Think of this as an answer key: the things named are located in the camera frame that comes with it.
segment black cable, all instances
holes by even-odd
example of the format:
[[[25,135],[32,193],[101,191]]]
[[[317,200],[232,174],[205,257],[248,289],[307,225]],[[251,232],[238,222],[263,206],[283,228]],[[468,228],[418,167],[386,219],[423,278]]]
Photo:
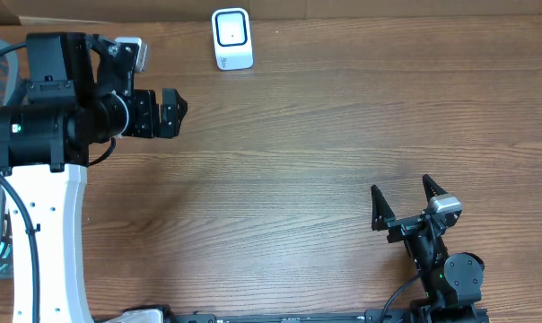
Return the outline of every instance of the black cable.
[[[25,48],[25,47],[26,47],[26,43],[21,43],[21,44],[8,46],[7,48],[2,48],[2,49],[0,49],[0,57],[6,55],[9,52],[14,51],[16,49]]]
[[[31,284],[32,284],[32,305],[31,305],[31,321],[33,323],[39,323],[39,261],[38,261],[38,244],[36,243],[36,229],[31,221],[30,214],[26,205],[24,205],[22,199],[13,189],[8,180],[0,174],[0,185],[2,185],[8,195],[20,209],[22,214],[23,223],[26,227],[26,233],[28,234],[28,241],[30,242],[30,256],[31,256]]]
[[[380,314],[380,323],[385,323],[385,315],[387,315],[387,310],[389,310],[390,304],[399,296],[402,292],[405,291],[408,286],[416,282],[417,279],[421,278],[427,271],[418,272],[413,278],[409,279],[408,282],[400,286],[395,293],[390,296],[389,300],[385,304],[385,307],[382,308],[382,313]]]
[[[103,162],[103,161],[107,160],[108,157],[110,157],[111,154],[113,153],[114,149],[116,149],[116,138],[111,137],[110,140],[109,140],[108,150],[105,151],[105,153],[103,153],[97,160],[91,161],[90,166],[99,164],[100,162]]]
[[[395,301],[395,299],[405,291],[408,286],[416,282],[417,279],[421,278],[422,276],[428,274],[433,270],[434,263],[436,262],[436,258],[438,256],[437,254],[437,239],[434,235],[434,228],[433,228],[433,217],[431,216],[429,220],[426,221],[426,225],[431,230],[431,235],[433,236],[433,262],[429,265],[428,268],[425,270],[421,269],[413,278],[409,279],[406,283],[404,283],[402,286],[400,286],[395,293],[393,293],[387,303],[385,304],[385,307],[382,308],[382,313],[380,314],[380,323],[385,323],[385,315],[387,315],[387,311],[389,310],[390,304]]]

